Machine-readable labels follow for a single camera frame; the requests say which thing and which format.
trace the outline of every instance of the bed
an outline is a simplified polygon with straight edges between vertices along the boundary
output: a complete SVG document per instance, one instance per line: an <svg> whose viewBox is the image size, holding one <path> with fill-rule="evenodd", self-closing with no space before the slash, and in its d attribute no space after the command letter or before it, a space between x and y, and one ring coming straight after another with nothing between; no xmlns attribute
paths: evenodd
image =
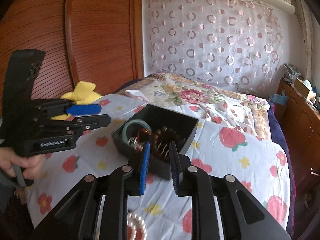
<svg viewBox="0 0 320 240"><path fill-rule="evenodd" d="M283 228L292 229L290 158L284 138L273 142L279 127L266 100L154 73L98 103L111 124L85 132L74 150L47 154L41 178L26 190L34 227L86 174L104 176L127 163L111 133L151 103L198 118L187 152L192 164L213 176L235 175ZM226 131L237 135L224 140ZM191 199L175 196L172 181L148 174L145 194L128 198L128 209L145 221L150 239L191 239Z"/></svg>

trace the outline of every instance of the dark blue blanket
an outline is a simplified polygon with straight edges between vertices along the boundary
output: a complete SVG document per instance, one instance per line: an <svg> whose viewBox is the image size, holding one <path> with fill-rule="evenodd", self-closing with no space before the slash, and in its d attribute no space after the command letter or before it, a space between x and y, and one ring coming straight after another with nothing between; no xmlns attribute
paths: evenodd
<svg viewBox="0 0 320 240"><path fill-rule="evenodd" d="M288 219L288 224L287 224L287 229L286 231L291 235L293 231L293 208L294 208L294 200L295 200L295 195L296 195L296 190L295 190L295 184L294 184L294 178L293 178L293 171L292 171L292 166L291 166L291 160L290 160L290 155L289 155L289 149L287 142L285 141L284 134L281 130L281 127L275 118L274 115L274 108L273 108L273 103L268 101L270 104L270 110L268 110L268 117L269 117L269 126L270 126L270 132L271 132L271 140L274 143L277 143L281 146L281 148L284 150L285 155L287 156L287 162L288 162L288 168L289 168L289 178L290 178L290 205L289 205L289 219Z"/></svg>

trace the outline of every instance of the green bangle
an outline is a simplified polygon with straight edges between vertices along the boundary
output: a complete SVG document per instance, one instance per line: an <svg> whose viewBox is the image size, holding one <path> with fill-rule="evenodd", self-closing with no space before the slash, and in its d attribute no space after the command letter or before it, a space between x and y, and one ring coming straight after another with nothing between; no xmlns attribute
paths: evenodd
<svg viewBox="0 0 320 240"><path fill-rule="evenodd" d="M129 122L127 122L123 129L122 129L122 141L125 143L125 144L128 144L128 137L127 137L127 129L129 127L129 125L131 124L139 124L141 125L143 128L149 130L151 132L151 127L143 120L140 120L140 119L133 119L133 120L130 120Z"/></svg>

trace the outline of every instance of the curtain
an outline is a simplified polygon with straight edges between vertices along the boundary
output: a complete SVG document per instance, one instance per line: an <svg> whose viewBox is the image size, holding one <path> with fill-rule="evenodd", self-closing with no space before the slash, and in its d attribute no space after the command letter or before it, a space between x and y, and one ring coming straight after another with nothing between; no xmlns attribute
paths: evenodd
<svg viewBox="0 0 320 240"><path fill-rule="evenodd" d="M259 1L143 0L147 64L228 90L267 92L283 38L271 8Z"/></svg>
<svg viewBox="0 0 320 240"><path fill-rule="evenodd" d="M305 45L305 53L303 64L305 65L305 78L312 81L312 43L313 43L313 27L310 10L304 0L296 0L298 5L298 20L303 29L303 39Z"/></svg>

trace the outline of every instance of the yellow cloth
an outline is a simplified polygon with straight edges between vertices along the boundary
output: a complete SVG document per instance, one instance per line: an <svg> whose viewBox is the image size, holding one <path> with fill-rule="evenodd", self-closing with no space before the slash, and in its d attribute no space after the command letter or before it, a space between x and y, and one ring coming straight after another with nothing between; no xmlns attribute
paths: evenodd
<svg viewBox="0 0 320 240"><path fill-rule="evenodd" d="M60 98L75 101L77 105L89 105L94 101L102 98L102 95L94 92L96 85L91 82L79 81L73 92L68 92ZM52 120L66 120L71 114L62 114L54 116Z"/></svg>

